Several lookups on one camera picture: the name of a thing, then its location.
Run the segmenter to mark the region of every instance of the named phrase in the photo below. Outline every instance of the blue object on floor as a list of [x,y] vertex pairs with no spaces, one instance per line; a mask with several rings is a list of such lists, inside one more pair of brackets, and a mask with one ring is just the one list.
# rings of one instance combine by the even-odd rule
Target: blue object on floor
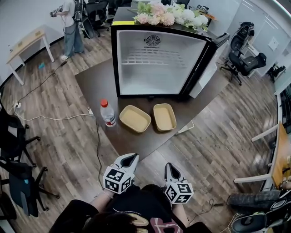
[[45,67],[45,63],[42,62],[42,63],[38,66],[38,69],[40,70],[40,69],[42,69],[42,68],[44,68],[44,67]]

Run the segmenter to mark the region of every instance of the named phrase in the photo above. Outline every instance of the floor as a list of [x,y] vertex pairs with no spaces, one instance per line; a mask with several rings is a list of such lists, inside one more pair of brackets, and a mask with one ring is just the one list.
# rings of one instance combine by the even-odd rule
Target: floor
[[[84,39],[84,44],[83,54],[70,58],[56,71],[56,76],[21,101],[20,116],[31,119],[39,115],[64,118],[87,114],[88,105],[74,75],[111,57],[110,32],[103,31],[100,38]],[[54,58],[61,55],[62,47],[63,41],[51,46]],[[45,67],[38,69],[41,62]],[[59,59],[51,63],[46,51],[29,61],[18,71],[24,77],[25,85],[21,86],[14,77],[5,85],[2,102],[6,110],[9,111],[17,100],[38,86],[60,63]],[[236,185],[233,179],[260,175],[267,170],[270,157],[268,138],[255,143],[251,138],[276,124],[273,93],[269,77],[244,78],[242,86],[233,80],[193,120],[193,129],[172,137],[140,161],[135,173],[136,184],[141,187],[149,183],[164,185],[164,166],[173,162],[185,171],[195,190],[193,198],[185,205],[188,218],[193,220],[192,223],[203,221],[213,233],[219,233],[227,227],[233,212],[224,206],[201,213],[210,210],[211,199],[214,203],[225,203],[233,192],[259,190],[260,182]],[[24,215],[23,210],[16,206],[18,218],[12,224],[19,233],[43,233],[48,232],[70,200],[77,198],[90,202],[100,192],[97,178],[100,164],[96,157],[98,135],[95,119],[91,116],[62,121],[38,118],[28,124],[27,138],[41,137],[40,142],[28,146],[37,163],[34,175],[37,176],[42,166],[47,166],[45,189],[59,193],[61,197],[55,200],[42,196],[50,210],[40,210],[38,218]],[[99,131],[104,172],[118,155],[100,127]],[[1,175],[5,178],[7,172],[1,171]],[[9,193],[7,185],[4,190]]]

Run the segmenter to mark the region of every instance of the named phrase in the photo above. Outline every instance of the person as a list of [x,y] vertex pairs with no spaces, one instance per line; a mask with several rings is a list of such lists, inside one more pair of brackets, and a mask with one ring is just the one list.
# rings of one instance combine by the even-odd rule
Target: person
[[163,188],[132,185],[120,195],[103,189],[90,203],[73,200],[49,233],[211,233],[203,223],[189,226],[182,204],[173,204]]
[[64,21],[65,29],[65,49],[61,56],[62,60],[67,60],[76,53],[84,52],[84,45],[80,36],[78,23],[74,21],[75,1],[66,0],[63,5],[63,11],[53,14],[53,17],[60,15]]

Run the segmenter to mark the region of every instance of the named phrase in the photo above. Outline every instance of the hair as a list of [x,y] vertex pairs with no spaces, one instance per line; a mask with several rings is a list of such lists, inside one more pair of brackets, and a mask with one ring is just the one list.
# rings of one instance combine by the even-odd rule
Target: hair
[[134,217],[126,213],[98,213],[84,226],[82,233],[136,233],[134,220]]

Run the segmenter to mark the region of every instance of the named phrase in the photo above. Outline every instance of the white sneaker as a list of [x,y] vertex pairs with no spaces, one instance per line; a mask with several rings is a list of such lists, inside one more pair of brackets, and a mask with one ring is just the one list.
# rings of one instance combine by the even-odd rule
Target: white sneaker
[[60,58],[61,58],[62,60],[67,60],[69,57],[66,56],[66,55],[62,55]]

